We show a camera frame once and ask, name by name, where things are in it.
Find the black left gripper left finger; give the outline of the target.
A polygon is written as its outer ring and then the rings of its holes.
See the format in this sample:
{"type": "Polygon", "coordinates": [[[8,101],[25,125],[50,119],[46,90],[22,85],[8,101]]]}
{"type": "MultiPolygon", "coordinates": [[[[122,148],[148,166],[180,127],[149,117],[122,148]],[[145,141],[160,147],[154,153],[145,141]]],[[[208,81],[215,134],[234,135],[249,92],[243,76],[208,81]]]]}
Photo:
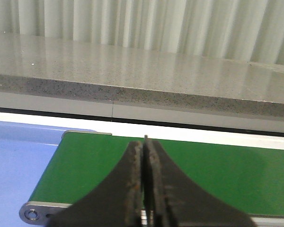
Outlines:
{"type": "Polygon", "coordinates": [[[122,158],[90,193],[53,215],[50,227],[140,227],[142,143],[129,142],[122,158]]]}

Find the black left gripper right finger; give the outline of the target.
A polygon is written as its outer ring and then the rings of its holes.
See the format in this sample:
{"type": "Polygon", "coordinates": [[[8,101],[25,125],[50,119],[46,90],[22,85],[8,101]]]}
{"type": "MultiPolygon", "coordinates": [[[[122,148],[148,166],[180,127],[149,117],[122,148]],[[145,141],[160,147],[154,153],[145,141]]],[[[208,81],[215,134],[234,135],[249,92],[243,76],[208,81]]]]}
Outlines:
{"type": "Polygon", "coordinates": [[[157,140],[143,143],[144,205],[150,227],[253,227],[246,213],[192,181],[157,140]]]}

